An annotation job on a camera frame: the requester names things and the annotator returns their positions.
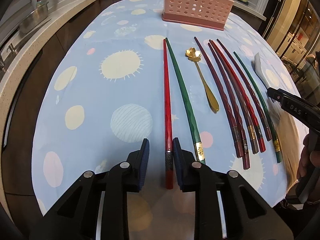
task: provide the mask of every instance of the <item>blue tablecloth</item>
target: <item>blue tablecloth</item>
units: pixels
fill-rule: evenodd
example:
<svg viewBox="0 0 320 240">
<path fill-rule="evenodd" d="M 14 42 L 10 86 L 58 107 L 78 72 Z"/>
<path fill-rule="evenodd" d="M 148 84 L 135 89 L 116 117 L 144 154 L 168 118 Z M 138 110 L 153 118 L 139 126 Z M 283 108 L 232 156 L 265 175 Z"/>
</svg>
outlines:
<svg viewBox="0 0 320 240">
<path fill-rule="evenodd" d="M 177 185 L 171 191 L 163 187 L 165 37 L 172 45 L 188 90 L 207 165 L 220 172 L 239 171 L 271 206 L 284 198 L 285 168 L 283 163 L 276 163 L 272 141 L 265 139 L 264 153 L 253 155 L 250 150 L 251 168 L 244 171 L 242 160 L 236 158 L 227 116 L 210 70 L 202 59 L 201 71 L 220 105 L 217 114 L 210 110 L 197 69 L 185 57 L 185 51 L 197 48 L 196 36 L 213 58 L 207 42 L 219 38 L 249 66 L 269 105 L 273 103 L 267 98 L 266 88 L 251 68 L 253 56 L 260 53 L 272 87 L 299 95 L 286 68 L 266 41 L 240 17 L 230 13 L 224 31 L 163 22 L 163 1 L 123 0 L 105 9 L 72 45 L 53 75 L 38 116 L 32 152 L 32 182 L 43 213 L 84 171 L 109 170 L 140 149 L 143 138 L 148 138 L 145 186 L 138 195 L 128 196 L 131 237 L 193 238 L 194 194 L 182 193 Z M 183 149 L 194 152 L 170 57 L 168 61 L 173 136 L 179 137 Z M 215 61 L 212 63 L 222 80 Z M 296 127 L 302 141 L 306 129 L 298 121 Z"/>
</svg>

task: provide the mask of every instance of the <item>pink dot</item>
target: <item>pink dot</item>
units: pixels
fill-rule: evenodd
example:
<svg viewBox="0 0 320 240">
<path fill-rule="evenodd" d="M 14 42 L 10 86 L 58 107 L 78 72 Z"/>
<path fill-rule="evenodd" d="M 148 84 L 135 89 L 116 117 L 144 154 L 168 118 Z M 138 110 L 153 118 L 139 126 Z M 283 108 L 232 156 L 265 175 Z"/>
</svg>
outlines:
<svg viewBox="0 0 320 240">
<path fill-rule="evenodd" d="M 273 171 L 273 175 L 276 176 L 278 174 L 279 169 L 277 164 L 273 164 L 272 171 Z"/>
<path fill-rule="evenodd" d="M 211 145 L 213 143 L 213 137 L 212 137 L 211 133 L 206 132 L 206 131 L 201 132 L 200 138 L 201 138 L 203 148 L 210 148 L 211 147 Z"/>
<path fill-rule="evenodd" d="M 93 53 L 95 53 L 96 49 L 95 48 L 91 48 L 88 50 L 87 55 L 91 55 Z"/>
</svg>

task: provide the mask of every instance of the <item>gold spoon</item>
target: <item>gold spoon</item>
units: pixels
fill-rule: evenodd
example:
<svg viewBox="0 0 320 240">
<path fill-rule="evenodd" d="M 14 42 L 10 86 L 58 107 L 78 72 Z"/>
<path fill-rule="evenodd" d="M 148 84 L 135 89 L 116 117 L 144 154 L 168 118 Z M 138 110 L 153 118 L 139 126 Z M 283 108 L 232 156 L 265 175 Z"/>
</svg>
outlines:
<svg viewBox="0 0 320 240">
<path fill-rule="evenodd" d="M 200 75 L 201 81 L 204 86 L 205 94 L 207 95 L 207 100 L 208 100 L 209 106 L 214 113 L 218 112 L 219 111 L 219 104 L 218 104 L 216 98 L 214 97 L 213 93 L 211 92 L 209 86 L 207 85 L 206 81 L 204 80 L 204 77 L 203 77 L 201 70 L 199 68 L 199 65 L 198 65 L 198 62 L 201 59 L 201 52 L 198 50 L 196 51 L 195 48 L 190 48 L 190 49 L 186 50 L 186 57 L 188 57 L 189 60 L 193 61 L 196 64 L 198 73 Z"/>
</svg>

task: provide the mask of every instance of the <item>black tool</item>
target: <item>black tool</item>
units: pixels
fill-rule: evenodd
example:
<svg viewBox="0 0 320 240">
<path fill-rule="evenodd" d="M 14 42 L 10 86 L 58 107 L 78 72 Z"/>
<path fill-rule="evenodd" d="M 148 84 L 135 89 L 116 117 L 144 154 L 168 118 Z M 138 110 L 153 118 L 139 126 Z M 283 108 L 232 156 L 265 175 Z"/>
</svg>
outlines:
<svg viewBox="0 0 320 240">
<path fill-rule="evenodd" d="M 290 228 L 237 172 L 212 171 L 173 140 L 177 181 L 183 192 L 196 192 L 195 240 L 222 240 L 217 191 L 220 191 L 227 237 L 232 240 L 293 240 Z"/>
<path fill-rule="evenodd" d="M 110 171 L 84 172 L 31 231 L 29 240 L 96 239 L 101 192 L 105 191 L 100 239 L 128 240 L 127 192 L 144 185 L 149 141 Z"/>
<path fill-rule="evenodd" d="M 270 98 L 280 102 L 281 108 L 297 118 L 309 128 L 308 152 L 320 150 L 320 109 L 303 98 L 299 98 L 282 89 L 268 88 L 267 94 Z M 320 177 L 320 168 L 312 163 L 308 164 L 307 174 L 299 180 L 296 187 L 296 195 L 301 203 L 305 203 L 309 194 L 315 188 Z"/>
</svg>

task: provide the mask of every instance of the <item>basket base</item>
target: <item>basket base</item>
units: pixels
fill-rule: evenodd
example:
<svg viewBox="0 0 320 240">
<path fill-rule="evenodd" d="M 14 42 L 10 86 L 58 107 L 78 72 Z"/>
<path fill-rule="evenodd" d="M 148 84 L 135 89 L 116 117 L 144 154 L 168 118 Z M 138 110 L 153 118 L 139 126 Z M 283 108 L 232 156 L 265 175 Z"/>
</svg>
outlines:
<svg viewBox="0 0 320 240">
<path fill-rule="evenodd" d="M 164 20 L 165 22 L 183 23 L 183 24 L 215 29 L 219 31 L 223 31 L 224 25 L 225 25 L 224 23 L 217 23 L 209 20 L 196 19 L 194 17 L 176 15 L 176 14 L 165 13 L 165 12 L 162 13 L 161 17 L 162 17 L 162 20 Z"/>
</svg>

